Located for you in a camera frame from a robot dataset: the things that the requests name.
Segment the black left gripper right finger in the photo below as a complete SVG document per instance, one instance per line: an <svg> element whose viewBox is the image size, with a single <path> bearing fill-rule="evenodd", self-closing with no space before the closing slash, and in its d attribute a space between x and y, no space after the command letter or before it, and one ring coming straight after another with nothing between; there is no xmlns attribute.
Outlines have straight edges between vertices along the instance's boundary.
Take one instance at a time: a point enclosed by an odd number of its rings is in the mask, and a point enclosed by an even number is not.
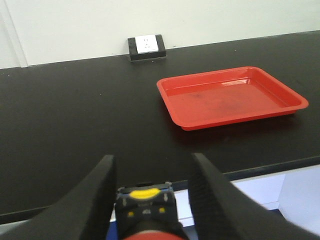
<svg viewBox="0 0 320 240"><path fill-rule="evenodd" d="M202 153L193 153L188 196L200 240L318 240L236 188Z"/></svg>

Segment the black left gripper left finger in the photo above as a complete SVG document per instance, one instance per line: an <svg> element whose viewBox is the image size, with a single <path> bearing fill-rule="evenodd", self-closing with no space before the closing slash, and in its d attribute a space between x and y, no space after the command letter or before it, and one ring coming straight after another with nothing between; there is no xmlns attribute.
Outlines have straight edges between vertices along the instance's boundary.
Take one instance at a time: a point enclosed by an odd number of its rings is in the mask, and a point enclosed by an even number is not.
<svg viewBox="0 0 320 240"><path fill-rule="evenodd" d="M104 240L116 197L116 161L105 155L68 194L2 240Z"/></svg>

